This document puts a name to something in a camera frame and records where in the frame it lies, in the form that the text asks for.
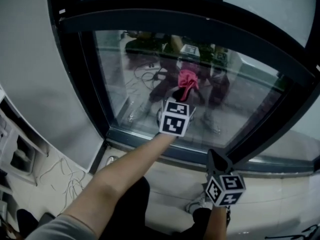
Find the cable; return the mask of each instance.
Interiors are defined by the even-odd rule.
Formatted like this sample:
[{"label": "cable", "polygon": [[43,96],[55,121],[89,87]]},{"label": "cable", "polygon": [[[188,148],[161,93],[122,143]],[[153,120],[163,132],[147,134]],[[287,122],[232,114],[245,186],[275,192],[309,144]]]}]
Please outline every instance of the cable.
[{"label": "cable", "polygon": [[[68,174],[65,174],[65,172],[64,172],[64,169],[63,169],[63,166],[62,166],[63,161],[65,161],[68,169],[70,170],[70,173],[68,173]],[[64,206],[63,206],[62,210],[60,211],[60,213],[62,213],[65,210],[65,208],[67,207],[68,194],[70,195],[70,198],[71,198],[72,201],[74,201],[78,196],[78,193],[76,192],[75,186],[79,186],[81,188],[81,190],[84,189],[84,187],[82,185],[82,180],[85,178],[86,173],[83,170],[72,171],[72,169],[70,168],[70,166],[68,164],[68,161],[65,158],[60,158],[58,161],[56,161],[50,167],[50,169],[48,169],[47,171],[45,171],[44,173],[42,173],[39,176],[39,182],[42,185],[44,185],[44,184],[41,182],[41,178],[44,175],[46,175],[47,173],[51,172],[56,167],[56,165],[59,164],[59,163],[60,163],[60,169],[61,169],[62,174],[66,175],[66,176],[70,176],[65,190],[61,193],[62,195],[64,195]],[[78,178],[78,177],[74,177],[73,178],[74,174],[78,173],[78,172],[82,172],[83,173],[82,177],[81,178]],[[50,186],[54,191],[58,192],[52,184],[50,184]]]}]

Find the gray sleeve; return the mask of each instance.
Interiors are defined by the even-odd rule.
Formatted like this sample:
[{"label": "gray sleeve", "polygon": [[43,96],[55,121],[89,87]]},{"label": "gray sleeve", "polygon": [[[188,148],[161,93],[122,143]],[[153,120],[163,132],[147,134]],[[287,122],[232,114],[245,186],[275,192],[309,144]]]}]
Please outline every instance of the gray sleeve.
[{"label": "gray sleeve", "polygon": [[91,229],[68,215],[60,215],[33,231],[26,240],[97,240]]}]

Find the cube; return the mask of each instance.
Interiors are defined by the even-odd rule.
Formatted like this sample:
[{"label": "cube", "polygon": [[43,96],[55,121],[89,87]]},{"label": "cube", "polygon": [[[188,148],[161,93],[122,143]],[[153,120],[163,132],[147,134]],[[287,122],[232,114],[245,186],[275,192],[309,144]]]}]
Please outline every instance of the cube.
[{"label": "cube", "polygon": [[212,176],[205,190],[216,207],[235,205],[245,191],[240,175]]},{"label": "cube", "polygon": [[183,137],[186,134],[190,118],[193,116],[195,107],[185,103],[164,100],[161,108],[161,120],[159,132],[174,136]]}]

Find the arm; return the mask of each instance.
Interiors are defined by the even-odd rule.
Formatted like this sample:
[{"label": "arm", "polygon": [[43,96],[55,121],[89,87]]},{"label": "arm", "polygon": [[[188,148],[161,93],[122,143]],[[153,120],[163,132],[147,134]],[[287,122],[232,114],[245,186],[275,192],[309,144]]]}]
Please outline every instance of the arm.
[{"label": "arm", "polygon": [[204,240],[226,240],[227,239],[227,211],[225,207],[212,208],[203,239]]},{"label": "arm", "polygon": [[99,238],[118,200],[175,139],[161,133],[100,170],[63,214],[84,223]]}]

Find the forearm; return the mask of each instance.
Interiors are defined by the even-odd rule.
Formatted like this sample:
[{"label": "forearm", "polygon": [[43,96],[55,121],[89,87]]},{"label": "forearm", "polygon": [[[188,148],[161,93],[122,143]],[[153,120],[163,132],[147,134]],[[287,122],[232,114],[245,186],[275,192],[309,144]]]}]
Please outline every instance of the forearm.
[{"label": "forearm", "polygon": [[95,177],[101,179],[106,186],[113,188],[118,197],[121,197],[146,174],[175,139],[175,136],[161,133],[117,159],[99,171]]},{"label": "forearm", "polygon": [[225,207],[213,207],[204,240],[225,240],[227,239],[227,211]]}]

